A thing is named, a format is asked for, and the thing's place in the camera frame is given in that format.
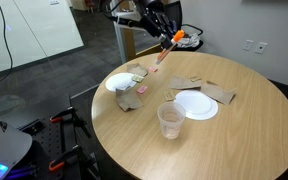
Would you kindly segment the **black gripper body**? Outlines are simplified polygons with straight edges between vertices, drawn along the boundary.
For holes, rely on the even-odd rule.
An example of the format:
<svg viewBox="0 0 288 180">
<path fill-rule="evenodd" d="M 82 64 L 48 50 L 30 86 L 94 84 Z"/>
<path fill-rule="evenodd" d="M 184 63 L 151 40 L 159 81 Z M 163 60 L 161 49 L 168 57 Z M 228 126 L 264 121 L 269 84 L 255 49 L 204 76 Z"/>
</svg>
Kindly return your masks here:
<svg viewBox="0 0 288 180">
<path fill-rule="evenodd" d="M 152 8 L 142 8 L 140 24 L 153 37 L 161 42 L 170 41 L 177 32 L 176 22 L 163 11 Z"/>
</svg>

